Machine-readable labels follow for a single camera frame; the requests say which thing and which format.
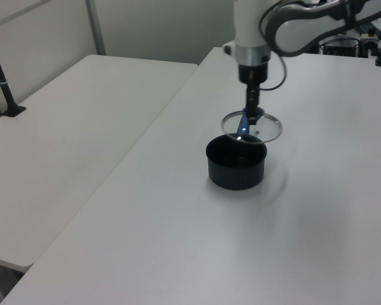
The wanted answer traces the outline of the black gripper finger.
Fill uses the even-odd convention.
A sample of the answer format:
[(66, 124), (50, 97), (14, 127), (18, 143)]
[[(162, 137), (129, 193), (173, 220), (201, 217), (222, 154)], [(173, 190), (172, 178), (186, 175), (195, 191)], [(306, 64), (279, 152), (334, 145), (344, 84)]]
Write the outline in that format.
[(247, 85), (245, 113), (250, 125), (255, 125), (260, 117), (259, 98), (260, 88), (258, 86)]

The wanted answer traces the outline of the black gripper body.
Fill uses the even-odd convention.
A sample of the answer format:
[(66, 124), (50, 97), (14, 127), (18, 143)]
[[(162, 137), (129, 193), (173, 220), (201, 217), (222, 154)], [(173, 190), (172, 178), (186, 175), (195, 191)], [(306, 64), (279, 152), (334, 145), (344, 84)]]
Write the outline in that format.
[(256, 66), (238, 65), (240, 82), (246, 85), (260, 85), (268, 78), (268, 62)]

